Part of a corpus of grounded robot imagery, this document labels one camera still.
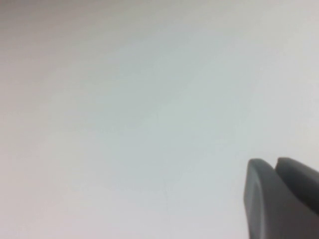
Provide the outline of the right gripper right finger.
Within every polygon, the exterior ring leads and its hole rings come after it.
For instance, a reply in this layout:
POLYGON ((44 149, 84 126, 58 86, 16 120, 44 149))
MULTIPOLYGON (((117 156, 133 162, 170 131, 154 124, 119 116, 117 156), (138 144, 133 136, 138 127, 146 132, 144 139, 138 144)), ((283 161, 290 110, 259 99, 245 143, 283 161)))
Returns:
POLYGON ((319 172, 291 158, 278 159, 275 171, 304 205, 319 213, 319 172))

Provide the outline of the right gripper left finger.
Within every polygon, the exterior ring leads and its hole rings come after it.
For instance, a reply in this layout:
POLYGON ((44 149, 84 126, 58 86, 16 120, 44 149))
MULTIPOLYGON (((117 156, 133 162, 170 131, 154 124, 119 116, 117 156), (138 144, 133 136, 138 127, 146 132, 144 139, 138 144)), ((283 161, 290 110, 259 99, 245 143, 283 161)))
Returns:
POLYGON ((265 160, 248 162, 244 206, 251 239, 319 237, 319 214, 299 201, 265 160))

